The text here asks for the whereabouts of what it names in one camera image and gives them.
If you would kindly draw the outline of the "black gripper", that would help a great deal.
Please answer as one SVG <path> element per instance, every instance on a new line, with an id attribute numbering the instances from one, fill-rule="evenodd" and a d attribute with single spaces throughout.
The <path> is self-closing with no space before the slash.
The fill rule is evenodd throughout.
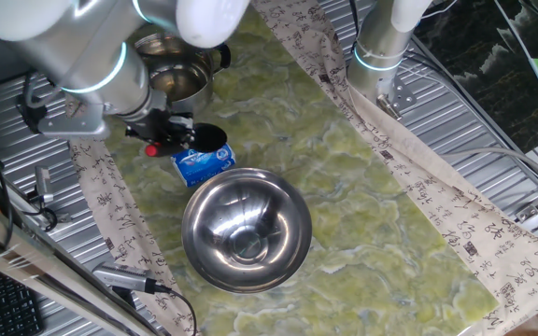
<path id="1" fill-rule="evenodd" d="M 161 148 L 187 148 L 197 141 L 192 112 L 151 109 L 143 117 L 126 121 L 127 136 Z"/>

